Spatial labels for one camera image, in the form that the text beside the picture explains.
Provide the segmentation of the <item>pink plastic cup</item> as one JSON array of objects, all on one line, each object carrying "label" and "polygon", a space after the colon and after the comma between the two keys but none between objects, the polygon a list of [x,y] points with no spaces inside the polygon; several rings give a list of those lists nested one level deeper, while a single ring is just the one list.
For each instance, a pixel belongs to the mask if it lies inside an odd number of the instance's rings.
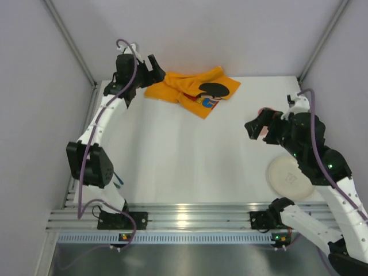
[{"label": "pink plastic cup", "polygon": [[262,129],[260,131],[259,136],[266,136],[268,133],[268,126],[270,125],[272,119],[273,119],[273,115],[274,115],[274,109],[272,108],[266,108],[263,107],[261,109],[258,110],[258,115],[260,116],[262,114],[262,112],[265,111],[266,115],[265,118],[261,119],[261,124],[262,124]]}]

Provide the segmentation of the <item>white round plate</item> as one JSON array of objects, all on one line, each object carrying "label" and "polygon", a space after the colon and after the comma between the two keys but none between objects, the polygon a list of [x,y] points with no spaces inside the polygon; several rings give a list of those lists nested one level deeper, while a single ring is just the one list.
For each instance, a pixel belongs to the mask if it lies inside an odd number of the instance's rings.
[{"label": "white round plate", "polygon": [[311,196],[315,188],[291,156],[278,156],[267,167],[266,180],[279,195],[293,201]]}]

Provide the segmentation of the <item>orange Mickey Mouse placemat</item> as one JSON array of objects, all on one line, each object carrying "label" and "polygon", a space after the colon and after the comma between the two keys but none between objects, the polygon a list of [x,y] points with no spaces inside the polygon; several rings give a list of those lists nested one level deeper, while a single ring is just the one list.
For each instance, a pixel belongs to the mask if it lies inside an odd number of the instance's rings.
[{"label": "orange Mickey Mouse placemat", "polygon": [[205,119],[222,100],[230,99],[241,83],[225,75],[217,66],[200,74],[184,75],[168,72],[164,80],[149,86],[144,96],[172,104],[180,104]]}]

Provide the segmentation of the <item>blue metallic spoon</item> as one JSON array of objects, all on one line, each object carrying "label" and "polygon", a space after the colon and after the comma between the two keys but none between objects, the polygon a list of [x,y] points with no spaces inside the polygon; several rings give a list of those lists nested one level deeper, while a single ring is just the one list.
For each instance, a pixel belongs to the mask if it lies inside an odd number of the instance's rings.
[{"label": "blue metallic spoon", "polygon": [[114,172],[114,176],[117,178],[118,182],[120,185],[123,185],[124,182],[122,181],[122,179]]}]

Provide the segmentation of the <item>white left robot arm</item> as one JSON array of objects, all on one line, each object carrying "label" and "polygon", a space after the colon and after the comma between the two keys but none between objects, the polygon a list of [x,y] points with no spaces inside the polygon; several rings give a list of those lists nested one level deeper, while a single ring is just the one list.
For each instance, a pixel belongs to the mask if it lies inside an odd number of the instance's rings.
[{"label": "white left robot arm", "polygon": [[116,60],[116,72],[104,88],[101,103],[91,123],[76,142],[66,147],[72,177],[79,181],[78,218],[92,203],[101,205],[106,213],[119,214],[127,207],[113,182],[114,165],[105,147],[116,122],[128,110],[137,89],[161,82],[166,73],[154,55],[145,61],[138,54],[122,53]]}]

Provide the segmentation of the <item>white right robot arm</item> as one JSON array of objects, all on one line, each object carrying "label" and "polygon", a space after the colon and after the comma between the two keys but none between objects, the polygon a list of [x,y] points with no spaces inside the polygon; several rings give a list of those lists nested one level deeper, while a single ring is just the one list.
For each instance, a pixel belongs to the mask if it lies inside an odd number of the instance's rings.
[{"label": "white right robot arm", "polygon": [[274,228],[295,229],[327,256],[339,275],[367,275],[367,212],[345,158],[325,144],[325,124],[314,112],[287,116],[265,108],[244,127],[251,140],[267,128],[263,141],[291,154],[324,198],[339,230],[330,229],[286,197],[277,198],[266,209],[269,223]]}]

